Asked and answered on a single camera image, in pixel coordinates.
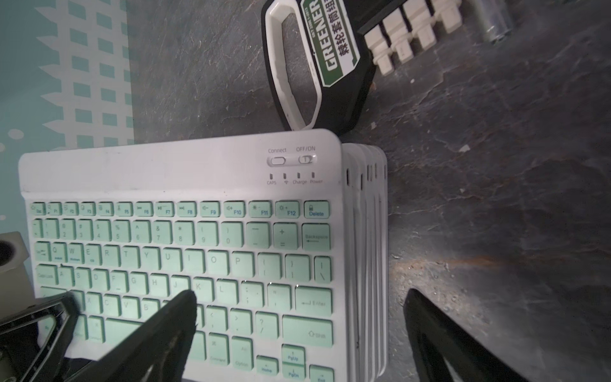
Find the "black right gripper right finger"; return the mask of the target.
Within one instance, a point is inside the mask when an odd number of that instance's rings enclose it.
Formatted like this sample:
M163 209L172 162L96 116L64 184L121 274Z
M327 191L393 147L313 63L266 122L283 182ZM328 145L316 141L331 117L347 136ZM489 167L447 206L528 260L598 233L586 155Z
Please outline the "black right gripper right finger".
M526 380L415 288L407 293L404 317L421 381L452 381L449 366L463 381Z

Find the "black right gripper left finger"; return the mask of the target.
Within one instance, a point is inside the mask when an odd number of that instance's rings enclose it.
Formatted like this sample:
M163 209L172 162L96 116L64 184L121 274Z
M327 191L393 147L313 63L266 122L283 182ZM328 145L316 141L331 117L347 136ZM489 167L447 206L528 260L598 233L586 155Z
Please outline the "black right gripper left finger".
M196 331L196 296L182 291L72 381L180 381Z

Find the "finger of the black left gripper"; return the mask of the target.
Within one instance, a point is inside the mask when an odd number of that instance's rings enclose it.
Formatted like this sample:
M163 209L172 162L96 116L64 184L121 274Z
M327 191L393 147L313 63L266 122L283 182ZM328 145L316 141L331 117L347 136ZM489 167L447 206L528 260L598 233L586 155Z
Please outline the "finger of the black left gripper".
M65 354L81 315L69 292L41 300L1 321L1 374L4 381L60 381Z

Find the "green key keyboard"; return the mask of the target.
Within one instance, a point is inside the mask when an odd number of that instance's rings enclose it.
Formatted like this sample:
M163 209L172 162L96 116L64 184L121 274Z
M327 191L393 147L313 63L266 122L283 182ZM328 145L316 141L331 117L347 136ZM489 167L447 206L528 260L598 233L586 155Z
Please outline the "green key keyboard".
M23 155L35 294L83 310L66 357L99 360L189 290L184 378L350 380L345 175L323 130Z
M370 329L371 320L369 318L369 303L370 303L370 292L369 292L369 223L368 223L368 207L367 207L367 177L366 177L366 156L362 148L358 149L359 161L360 161L360 212L361 212L361 228L360 228L360 239L361 239L361 313L362 315L362 345L361 359L363 364L364 381L371 380L371 348L370 348Z

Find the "yellow key white keyboard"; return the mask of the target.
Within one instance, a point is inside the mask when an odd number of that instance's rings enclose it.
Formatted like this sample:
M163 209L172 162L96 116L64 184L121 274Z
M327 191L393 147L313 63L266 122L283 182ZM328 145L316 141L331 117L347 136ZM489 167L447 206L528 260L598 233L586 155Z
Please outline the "yellow key white keyboard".
M349 370L348 381L363 381L361 364L361 319L360 319L360 297L359 297L359 260L357 229L359 228L360 192L356 189L359 166L353 156L351 146L343 144L342 163L344 211L345 211L345 264L346 278L348 282L348 324L349 324Z

